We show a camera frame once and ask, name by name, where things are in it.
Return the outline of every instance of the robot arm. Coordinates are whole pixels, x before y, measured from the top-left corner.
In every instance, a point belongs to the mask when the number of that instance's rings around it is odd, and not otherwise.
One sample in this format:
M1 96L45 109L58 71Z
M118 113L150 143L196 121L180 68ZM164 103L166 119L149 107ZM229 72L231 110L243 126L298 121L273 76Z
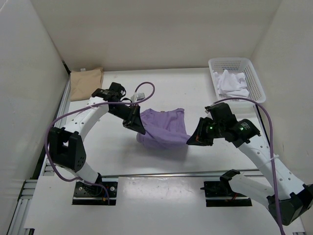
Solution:
M53 127L49 131L49 153L53 162L71 172L75 177L80 177L86 182L101 184L102 177L86 162L86 152L83 141L100 118L111 113L123 119L123 126L145 134L145 129L140 119L139 105L117 104L124 97L126 91L121 84L112 83L109 89L97 89L87 105L92 108L79 112L77 116L62 128ZM105 101L112 104L96 106ZM91 195L97 195L99 187L88 186Z
M206 107L212 118L200 118L199 124L187 141L188 145L208 146L216 138L228 142L246 154L273 187L273 174L269 146L260 131L247 119L237 121L228 104L219 103ZM313 204L313 185L307 186L279 160L275 159L279 204L283 225L289 225ZM265 206L276 220L274 190L251 180L236 170L220 178L226 190L244 194Z

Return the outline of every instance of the white towel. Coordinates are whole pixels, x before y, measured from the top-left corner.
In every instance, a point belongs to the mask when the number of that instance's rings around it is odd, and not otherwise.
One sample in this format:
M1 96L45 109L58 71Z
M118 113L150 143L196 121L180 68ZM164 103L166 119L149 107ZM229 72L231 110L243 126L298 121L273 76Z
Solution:
M217 80L217 90L219 94L227 97L245 97L249 96L249 91L246 89L246 77L243 72L238 74L229 73L224 70L222 75L214 72Z

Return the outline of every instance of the plastic basket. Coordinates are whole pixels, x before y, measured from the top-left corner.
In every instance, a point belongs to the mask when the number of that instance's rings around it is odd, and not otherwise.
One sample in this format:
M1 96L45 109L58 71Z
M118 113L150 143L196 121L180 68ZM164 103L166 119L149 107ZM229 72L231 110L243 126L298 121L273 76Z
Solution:
M224 99L226 96L219 94L217 90L217 80L213 73L222 73L224 70L235 73L243 72L246 76L247 90L249 91L248 98L258 103L263 103L266 100L258 75L256 74L255 69L249 59L240 57L214 58L209 60L209 68L215 94L218 100ZM234 108L245 108L253 106L253 103L248 101L232 100L229 102L227 101L227 103Z

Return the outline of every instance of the black mounting plate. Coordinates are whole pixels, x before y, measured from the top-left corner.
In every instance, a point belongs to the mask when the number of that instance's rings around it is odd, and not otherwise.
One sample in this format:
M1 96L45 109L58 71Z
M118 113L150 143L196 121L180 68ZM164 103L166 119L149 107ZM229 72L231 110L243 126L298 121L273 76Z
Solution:
M118 182L114 181L103 181L102 184L108 190L110 204L109 206L116 205L116 195L117 195L117 185ZM103 200L103 193L100 193L98 196L90 195L88 192L84 190L82 182L76 182L72 205L101 205L108 206L108 201Z
M252 202L250 198L247 198L241 193L237 193L235 199L235 192L224 193L221 190L217 190L221 185L220 181L205 181L204 192L206 207L251 207Z

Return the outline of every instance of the white wall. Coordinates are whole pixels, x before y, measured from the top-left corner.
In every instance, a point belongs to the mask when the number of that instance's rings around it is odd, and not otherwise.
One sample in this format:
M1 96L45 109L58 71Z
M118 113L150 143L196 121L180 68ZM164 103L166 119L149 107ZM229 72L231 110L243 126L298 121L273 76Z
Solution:
M207 67L250 57L281 0L31 0L71 69Z
M67 73L29 0L0 0L0 7L0 234L4 235L23 181L37 163Z
M252 62L274 122L275 152L313 183L313 1L283 0ZM313 235L313 209L302 216Z

